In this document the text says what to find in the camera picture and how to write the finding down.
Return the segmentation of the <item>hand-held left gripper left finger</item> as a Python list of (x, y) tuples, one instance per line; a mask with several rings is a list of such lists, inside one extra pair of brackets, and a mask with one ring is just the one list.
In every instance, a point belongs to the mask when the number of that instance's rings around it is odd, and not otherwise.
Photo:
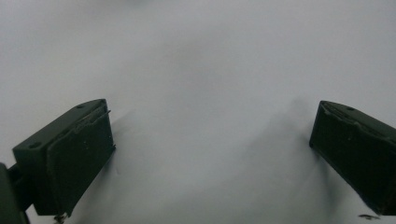
[(106, 100), (77, 105), (13, 148), (40, 216), (71, 215), (115, 150)]

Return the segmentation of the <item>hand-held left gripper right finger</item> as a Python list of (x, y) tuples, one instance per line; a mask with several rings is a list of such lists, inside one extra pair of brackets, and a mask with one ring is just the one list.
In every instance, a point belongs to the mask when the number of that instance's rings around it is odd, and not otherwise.
[(321, 101), (313, 148), (382, 216), (396, 216), (396, 129), (358, 109)]

